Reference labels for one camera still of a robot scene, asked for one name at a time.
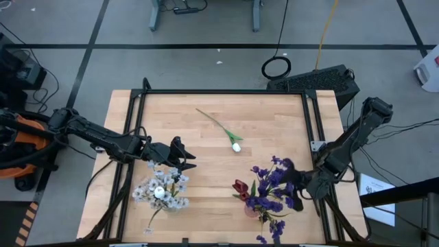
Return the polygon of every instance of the metal stand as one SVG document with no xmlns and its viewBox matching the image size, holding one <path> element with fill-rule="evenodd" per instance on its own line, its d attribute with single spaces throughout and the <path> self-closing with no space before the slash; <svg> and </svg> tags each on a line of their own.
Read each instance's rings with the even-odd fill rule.
<svg viewBox="0 0 439 247">
<path fill-rule="evenodd" d="M 152 32 L 157 30 L 157 21 L 158 21 L 158 13 L 159 13 L 159 6 L 160 6 L 160 0 L 151 0 L 152 3 L 152 10 L 151 10 L 151 17 L 150 17 L 150 25 L 148 26 Z"/>
<path fill-rule="evenodd" d="M 253 32 L 261 29 L 261 0 L 253 0 Z"/>
</svg>

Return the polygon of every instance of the tulip leaf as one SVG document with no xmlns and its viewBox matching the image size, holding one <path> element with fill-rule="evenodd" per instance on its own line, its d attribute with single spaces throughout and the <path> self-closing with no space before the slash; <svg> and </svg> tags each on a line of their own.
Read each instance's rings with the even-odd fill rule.
<svg viewBox="0 0 439 247">
<path fill-rule="evenodd" d="M 233 134 L 232 132 L 224 129 L 224 131 L 226 131 L 227 135 L 234 140 L 243 140 L 241 137 L 238 137 L 237 135 Z"/>
</svg>

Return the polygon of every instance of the purple flower bouquet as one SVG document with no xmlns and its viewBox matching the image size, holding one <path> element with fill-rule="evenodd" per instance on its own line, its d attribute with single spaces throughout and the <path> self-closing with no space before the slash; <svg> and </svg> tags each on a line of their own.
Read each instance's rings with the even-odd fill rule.
<svg viewBox="0 0 439 247">
<path fill-rule="evenodd" d="M 294 164 L 288 158 L 280 159 L 275 156 L 273 156 L 272 162 L 273 166 L 270 170 L 261 169 L 257 166 L 254 166 L 251 169 L 251 171 L 256 174 L 259 185 L 256 188 L 256 181 L 254 180 L 250 196 L 244 198 L 246 206 L 259 214 L 259 221 L 262 226 L 264 223 L 270 222 L 270 233 L 272 234 L 273 240 L 276 240 L 280 238 L 283 234 L 283 229 L 285 228 L 285 222 L 277 219 L 289 214 L 277 214 L 283 210 L 283 202 L 285 202 L 288 208 L 295 209 L 293 184 L 286 183 L 286 185 L 281 185 L 281 179 L 285 170 L 290 166 L 294 166 Z M 243 193 L 237 189 L 236 184 L 233 187 L 240 193 L 240 195 Z M 243 196 L 240 195 L 233 196 L 243 200 Z M 256 237 L 256 240 L 260 241 L 262 244 L 267 243 L 267 240 L 262 236 L 262 233 Z"/>
</svg>

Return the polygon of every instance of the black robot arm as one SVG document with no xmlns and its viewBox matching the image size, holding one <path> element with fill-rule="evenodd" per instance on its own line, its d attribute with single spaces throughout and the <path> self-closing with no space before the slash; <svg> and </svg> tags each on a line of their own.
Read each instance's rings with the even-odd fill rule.
<svg viewBox="0 0 439 247">
<path fill-rule="evenodd" d="M 74 134 L 81 139 L 89 141 L 93 148 L 104 148 L 110 159 L 120 163 L 129 163 L 135 159 L 144 161 L 153 160 L 171 167 L 185 170 L 196 165 L 180 162 L 180 158 L 194 159 L 195 156 L 185 151 L 180 137 L 175 137 L 171 147 L 163 143 L 152 143 L 152 138 L 147 136 L 145 128 L 140 127 L 143 136 L 136 134 L 119 134 L 96 123 L 92 123 L 78 115 L 71 108 L 57 110 L 47 122 L 49 130 L 58 134 Z"/>
</svg>

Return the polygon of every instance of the floor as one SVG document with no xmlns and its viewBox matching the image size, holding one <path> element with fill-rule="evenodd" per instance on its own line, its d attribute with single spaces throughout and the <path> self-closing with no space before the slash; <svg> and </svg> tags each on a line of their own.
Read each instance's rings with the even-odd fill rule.
<svg viewBox="0 0 439 247">
<path fill-rule="evenodd" d="M 277 43 L 285 0 L 264 1 L 261 31 L 257 33 L 251 29 L 251 2 L 208 2 L 208 8 L 197 14 L 161 12 L 156 32 L 147 28 L 152 8 L 147 0 L 16 0 L 0 12 L 0 22 L 27 47 L 33 47 L 40 63 L 60 82 L 60 90 L 48 102 L 45 114 L 68 105 L 90 121 L 103 124 L 112 90 L 140 88 L 144 77 L 154 89 L 266 87 L 268 81 L 260 68 L 273 56 L 274 46 L 270 44 Z M 165 3 L 168 8 L 174 6 L 172 1 Z M 204 5 L 201 0 L 189 3 Z M 281 39 L 287 49 L 280 49 L 279 54 L 291 60 L 291 75 L 314 68 L 317 44 L 332 5 L 332 1 L 323 0 L 289 2 Z M 326 44 L 336 46 L 323 50 L 320 68 L 345 64 L 354 70 L 361 89 L 355 98 L 356 117 L 369 96 L 393 104 L 394 125 L 438 116 L 439 108 L 435 106 L 439 105 L 439 97 L 422 90 L 412 71 L 424 50 L 428 52 L 439 43 L 435 25 L 438 8 L 436 0 L 340 0 L 325 39 Z M 401 9 L 407 10 L 408 19 Z M 415 30 L 410 29 L 407 20 Z M 2 28 L 0 32 L 18 43 Z M 203 49 L 187 49 L 184 45 L 164 44 L 205 45 L 200 45 Z M 260 45 L 248 49 L 240 44 Z M 283 64 L 268 69 L 275 74 L 283 70 Z M 56 81 L 48 75 L 43 86 L 53 92 Z M 28 105 L 27 109 L 36 110 L 36 106 Z M 348 112 L 348 107 L 341 111 L 344 125 Z M 382 167 L 415 183 L 439 174 L 438 134 L 437 127 L 426 126 L 366 149 Z M 71 138 L 71 144 L 93 154 L 84 141 Z M 361 152 L 355 153 L 354 159 L 359 172 L 383 180 Z M 63 150 L 56 163 L 60 169 L 47 181 L 27 245 L 69 242 L 76 237 L 93 161 Z M 397 186 L 403 184 L 389 174 L 383 175 Z M 35 196 L 35 190 L 15 190 L 12 180 L 0 181 L 0 187 L 2 201 L 29 201 Z M 421 211 L 420 202 L 396 206 L 397 213 L 417 224 Z M 373 221 L 371 224 L 372 239 L 377 242 L 420 244 L 418 230 L 399 219 L 394 228 Z"/>
</svg>

